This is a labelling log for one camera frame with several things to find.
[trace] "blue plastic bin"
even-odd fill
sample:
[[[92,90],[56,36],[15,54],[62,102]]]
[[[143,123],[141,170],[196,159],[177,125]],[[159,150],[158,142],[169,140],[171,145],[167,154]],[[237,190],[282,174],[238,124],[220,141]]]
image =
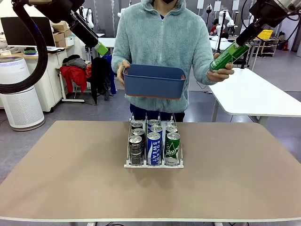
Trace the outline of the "blue plastic bin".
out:
[[[128,96],[180,99],[186,81],[185,73],[176,67],[131,65],[124,69]]]

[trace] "jacket sleeve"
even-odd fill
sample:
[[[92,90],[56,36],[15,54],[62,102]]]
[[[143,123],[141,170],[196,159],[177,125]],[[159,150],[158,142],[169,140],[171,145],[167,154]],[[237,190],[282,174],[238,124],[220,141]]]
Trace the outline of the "jacket sleeve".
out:
[[[115,47],[112,55],[111,66],[115,73],[117,73],[118,64],[121,63],[123,60],[127,60],[129,63],[131,63],[132,61],[128,36],[126,32],[126,26],[129,26],[130,24],[126,24],[126,17],[127,12],[125,10],[122,13],[122,16],[119,20]]]
[[[194,50],[192,66],[196,80],[204,85],[214,85],[216,82],[207,78],[209,65],[213,61],[213,53],[209,41],[209,34],[205,22],[200,19],[200,36]]]

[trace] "person's left hand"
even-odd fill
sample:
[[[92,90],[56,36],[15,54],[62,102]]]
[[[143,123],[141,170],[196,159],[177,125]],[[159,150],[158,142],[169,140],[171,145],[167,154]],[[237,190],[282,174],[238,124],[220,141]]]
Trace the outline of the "person's left hand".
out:
[[[219,53],[216,53],[214,55],[214,59],[219,57]],[[214,81],[214,82],[220,82],[220,81],[224,81],[225,79],[229,78],[230,74],[234,74],[234,70],[232,70],[234,67],[233,64],[226,64],[226,68],[224,69],[220,69],[217,71],[217,73],[211,72],[209,71],[207,74],[207,78],[210,81]]]

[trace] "yellow bin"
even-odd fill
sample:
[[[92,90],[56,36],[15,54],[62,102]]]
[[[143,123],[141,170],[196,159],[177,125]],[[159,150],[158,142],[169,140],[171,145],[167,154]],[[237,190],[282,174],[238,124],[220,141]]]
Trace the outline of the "yellow bin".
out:
[[[273,30],[263,30],[258,37],[261,39],[270,39],[271,35],[273,33]]]

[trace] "concrete floor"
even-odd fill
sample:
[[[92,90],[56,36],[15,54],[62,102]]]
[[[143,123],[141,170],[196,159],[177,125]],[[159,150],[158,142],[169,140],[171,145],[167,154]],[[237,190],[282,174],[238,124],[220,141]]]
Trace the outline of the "concrete floor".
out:
[[[298,63],[301,58],[294,53],[280,52],[273,58],[257,59],[255,72],[282,88],[284,91],[301,91],[301,81],[298,82]],[[300,92],[289,92],[291,96],[301,101]],[[54,113],[45,114],[46,123],[42,127],[29,132],[14,132],[10,129],[4,110],[0,110],[0,184],[27,154],[31,147],[47,131],[56,120],[87,120],[87,121],[127,121],[130,117],[129,103],[124,99],[124,91],[118,91],[109,102],[98,98],[98,106],[80,103],[60,103]],[[200,91],[190,92],[190,106],[187,109],[184,121],[210,122],[214,104],[214,97]],[[219,110],[217,121],[230,122],[231,116]],[[232,122],[251,122],[246,116],[234,116]],[[300,118],[269,118],[266,128],[301,162],[301,119]],[[32,223],[0,220],[0,226],[67,226],[67,223]],[[210,223],[172,223],[172,222],[145,222],[124,223],[125,226],[211,226]],[[251,223],[251,226],[301,226],[301,221]]]

